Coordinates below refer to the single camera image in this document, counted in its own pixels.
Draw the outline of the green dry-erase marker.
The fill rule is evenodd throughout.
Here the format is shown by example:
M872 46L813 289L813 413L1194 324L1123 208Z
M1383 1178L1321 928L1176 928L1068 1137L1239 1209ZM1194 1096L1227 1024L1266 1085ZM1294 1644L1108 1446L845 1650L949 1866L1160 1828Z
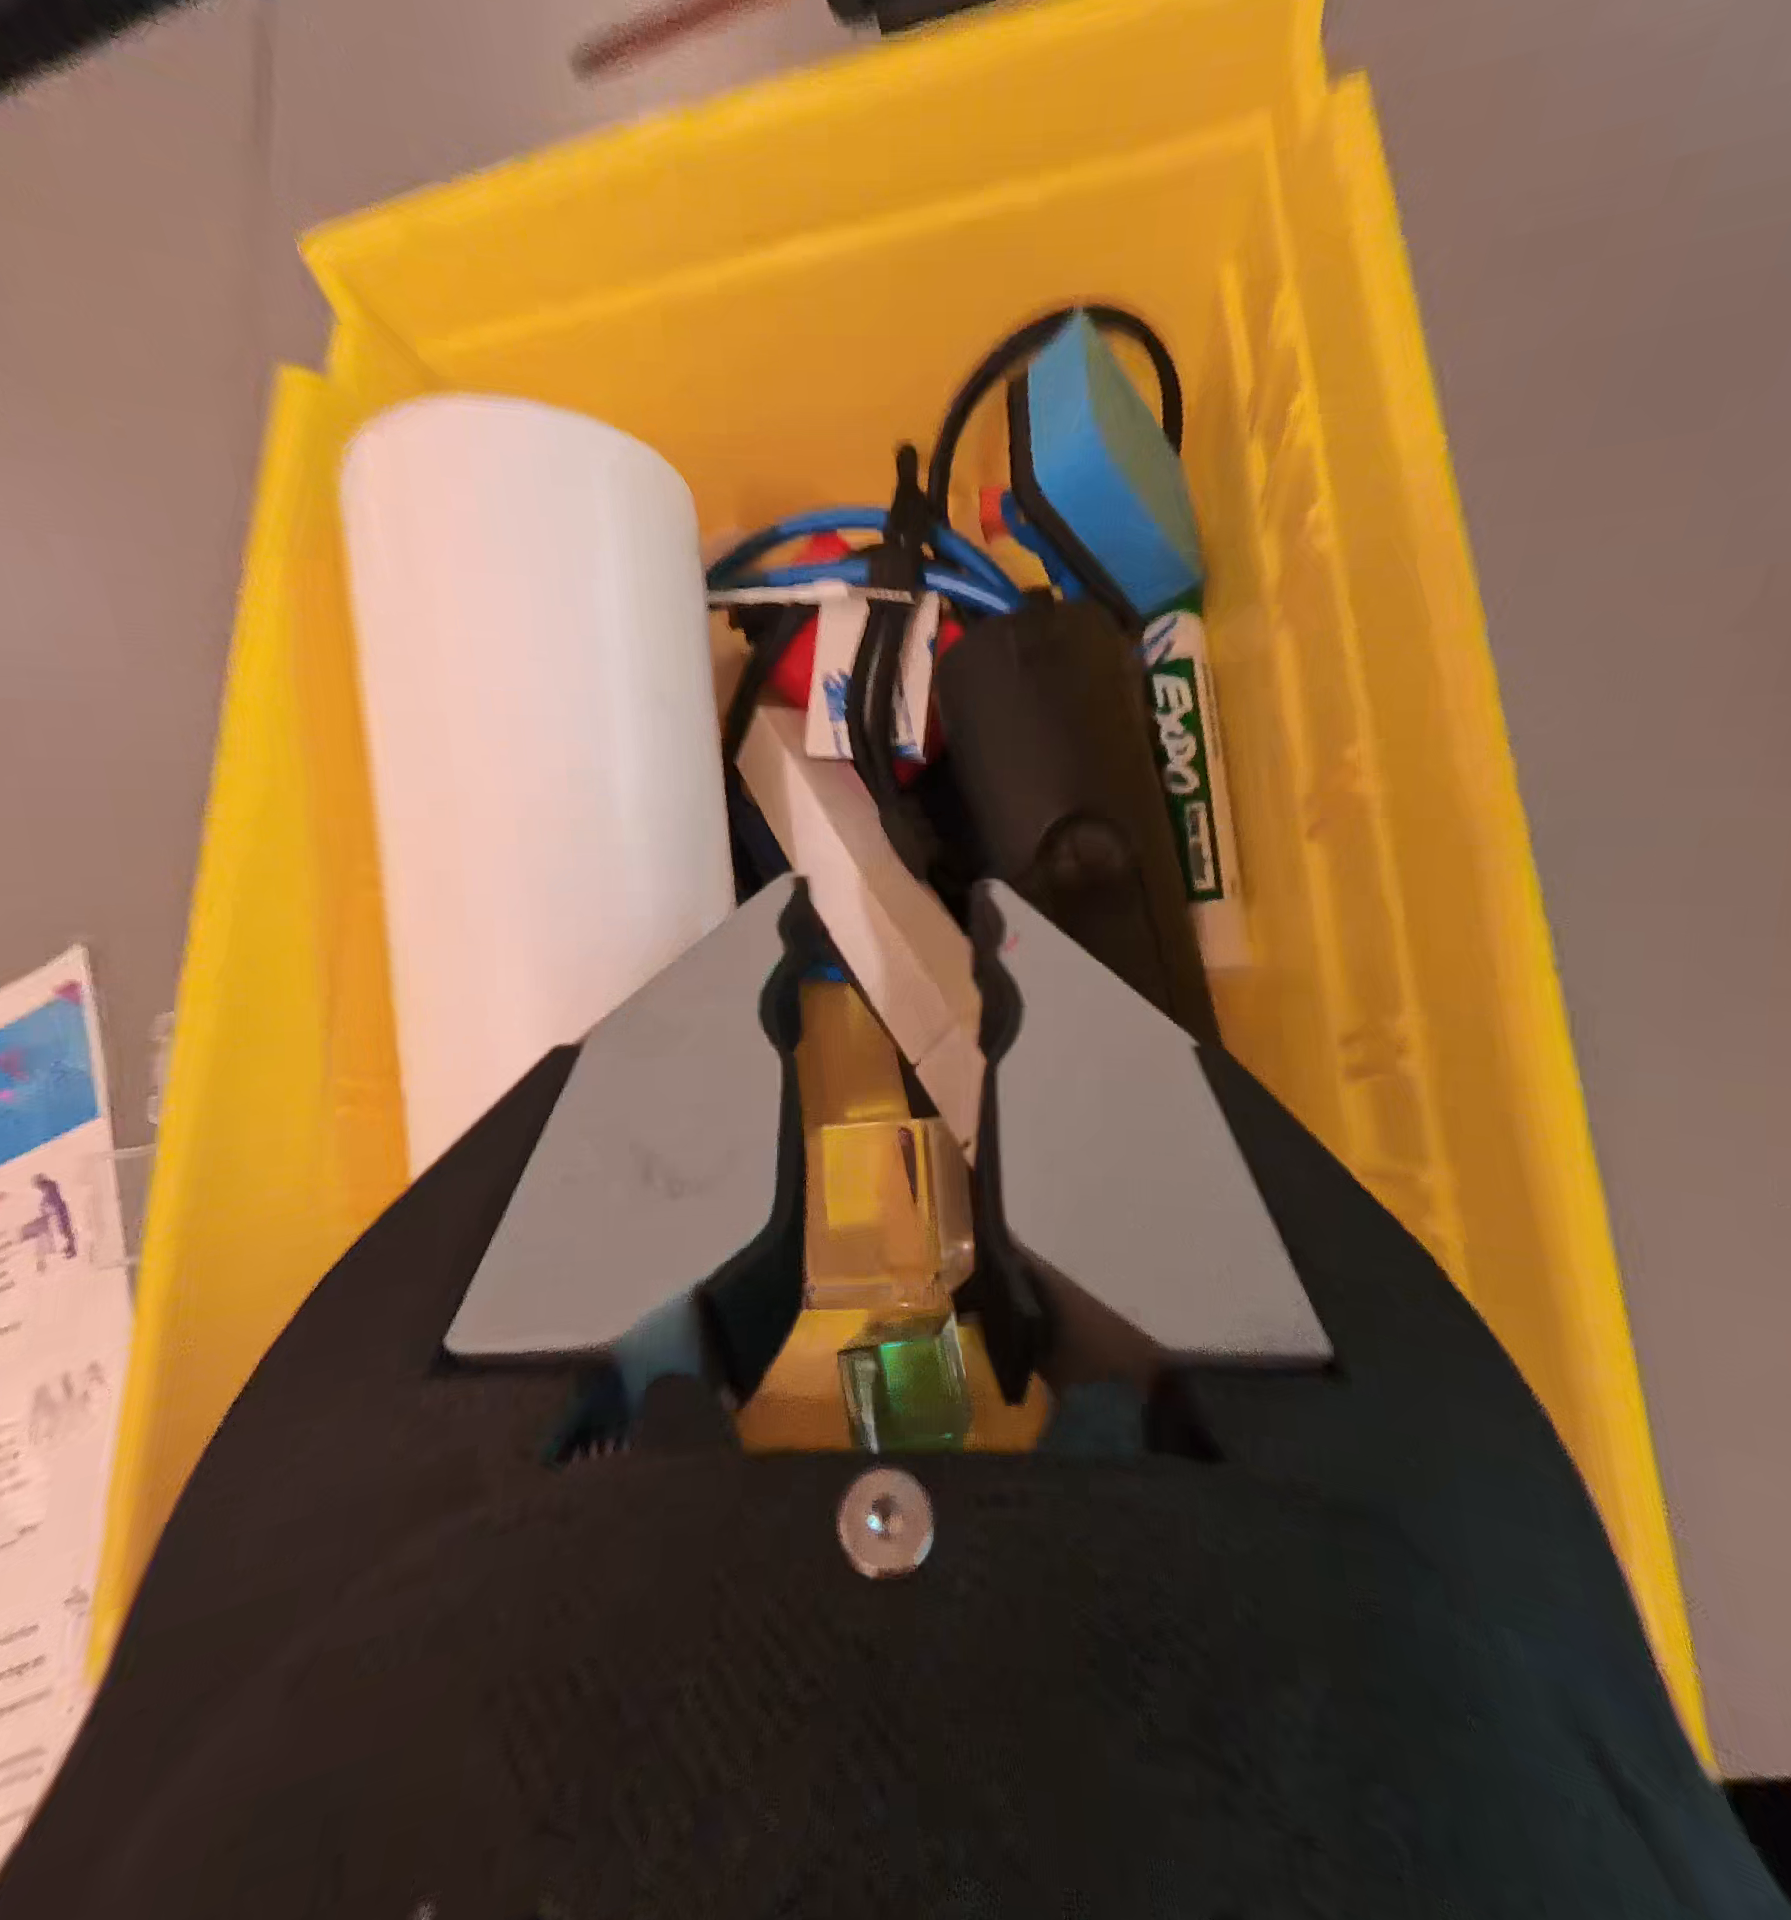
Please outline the green dry-erase marker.
M1239 835L1234 835L1234 795L1227 795L1227 744L1218 744L1218 702L1211 702L1211 651L1198 599L1165 608L1140 626L1140 691L1152 691L1152 754L1165 779L1169 849L1198 935L1198 958L1211 971L1249 971L1249 888L1239 888Z

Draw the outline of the blue whiteboard eraser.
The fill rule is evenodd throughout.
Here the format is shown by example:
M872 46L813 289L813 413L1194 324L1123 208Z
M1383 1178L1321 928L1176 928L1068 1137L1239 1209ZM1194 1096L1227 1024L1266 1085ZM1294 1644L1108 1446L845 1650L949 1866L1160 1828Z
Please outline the blue whiteboard eraser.
M1059 554L1059 577L1123 626L1152 626L1198 608L1208 544L1176 453L1176 388L1152 404L1114 341L1152 348L1103 307L1076 307L1007 380L1014 500Z

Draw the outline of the white foam block strip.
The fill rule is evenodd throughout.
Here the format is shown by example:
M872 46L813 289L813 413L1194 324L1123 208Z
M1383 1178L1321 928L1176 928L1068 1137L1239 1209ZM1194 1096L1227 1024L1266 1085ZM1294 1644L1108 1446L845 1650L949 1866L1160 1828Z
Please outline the white foam block strip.
M983 1045L971 935L899 859L863 779L845 757L809 757L805 733L805 707L762 707L741 744L741 779L786 867L809 879L857 997L975 1159Z

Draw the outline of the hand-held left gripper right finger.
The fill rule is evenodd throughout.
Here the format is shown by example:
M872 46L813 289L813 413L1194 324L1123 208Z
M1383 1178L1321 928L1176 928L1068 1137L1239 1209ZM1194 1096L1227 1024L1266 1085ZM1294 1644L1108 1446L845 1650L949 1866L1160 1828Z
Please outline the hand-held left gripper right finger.
M1330 1367L1330 1332L1266 1219L1182 1024L983 879L975 958L975 1274L1007 1408L1033 1375L1152 1386L1182 1364Z

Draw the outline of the red round object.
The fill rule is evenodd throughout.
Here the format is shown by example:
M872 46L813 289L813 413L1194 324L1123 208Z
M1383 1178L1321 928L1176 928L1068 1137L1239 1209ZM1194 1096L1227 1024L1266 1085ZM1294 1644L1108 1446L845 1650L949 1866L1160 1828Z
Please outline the red round object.
M762 608L762 612L786 612L786 645L766 670L766 698L786 707L809 707L809 651L813 651L813 608L863 591L845 567L863 566L863 516L786 516L786 532L762 554L762 567L813 567L809 581L795 581L805 599L786 608ZM942 630L934 630L934 670L949 660L949 645L971 630L965 599L942 599Z

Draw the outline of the black computer mouse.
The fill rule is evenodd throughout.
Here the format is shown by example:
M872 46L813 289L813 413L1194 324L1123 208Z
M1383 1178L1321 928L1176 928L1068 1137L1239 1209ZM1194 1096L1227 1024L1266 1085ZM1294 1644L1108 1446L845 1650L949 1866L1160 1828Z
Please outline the black computer mouse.
M1025 591L934 670L975 879L1014 885L1194 1045L1218 1045L1126 630Z

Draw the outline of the yellow plastic bin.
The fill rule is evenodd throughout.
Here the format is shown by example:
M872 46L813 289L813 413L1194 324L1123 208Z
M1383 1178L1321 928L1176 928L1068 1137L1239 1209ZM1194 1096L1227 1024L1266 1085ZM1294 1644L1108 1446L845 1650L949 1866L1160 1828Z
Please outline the yellow plastic bin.
M1712 1760L1398 198L1321 8L994 8L303 248L337 341L266 416L94 1672L251 1364L407 1188L337 510L355 421L426 388L562 404L741 532L887 500L993 341L1108 296L1182 377L1211 544L1253 939L1218 1027L1500 1330Z

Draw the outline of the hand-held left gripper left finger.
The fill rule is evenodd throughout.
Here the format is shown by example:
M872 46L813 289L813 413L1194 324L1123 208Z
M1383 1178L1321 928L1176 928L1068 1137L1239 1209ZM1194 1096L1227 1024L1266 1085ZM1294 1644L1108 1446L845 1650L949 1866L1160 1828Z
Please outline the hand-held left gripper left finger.
M805 1319L805 971L813 902L774 879L593 1024L456 1306L456 1364L614 1364L745 1408Z

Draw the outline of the printed leaflet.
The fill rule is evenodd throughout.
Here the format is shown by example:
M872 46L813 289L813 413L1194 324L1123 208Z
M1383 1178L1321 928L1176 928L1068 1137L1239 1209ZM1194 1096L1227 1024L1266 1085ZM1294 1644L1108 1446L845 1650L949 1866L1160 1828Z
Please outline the printed leaflet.
M0 1866L94 1700L134 1258L94 950L0 989Z

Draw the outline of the white paper roll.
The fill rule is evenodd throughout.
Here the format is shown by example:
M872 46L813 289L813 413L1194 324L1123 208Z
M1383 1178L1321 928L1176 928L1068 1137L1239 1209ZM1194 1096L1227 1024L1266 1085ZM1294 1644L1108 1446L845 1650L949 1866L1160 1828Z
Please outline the white paper roll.
M704 532L599 416L411 395L341 453L341 552L426 1178L741 902Z

